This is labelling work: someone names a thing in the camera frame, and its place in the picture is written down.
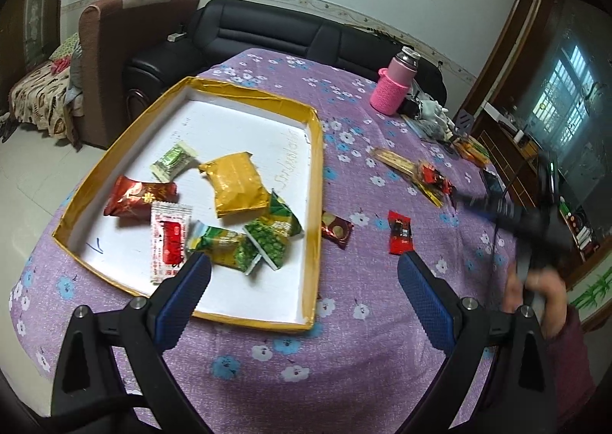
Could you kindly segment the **person's right hand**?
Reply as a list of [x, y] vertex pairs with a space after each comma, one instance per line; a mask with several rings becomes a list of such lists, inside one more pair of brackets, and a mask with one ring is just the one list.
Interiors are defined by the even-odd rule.
[[511, 264], [507, 270], [502, 298], [504, 313], [514, 313], [525, 303], [524, 290], [542, 297], [544, 309], [540, 318], [540, 328], [542, 335], [547, 340], [552, 340], [564, 328], [566, 322], [567, 293], [564, 281], [556, 270], [546, 267], [530, 271], [522, 282], [517, 274], [517, 265]]

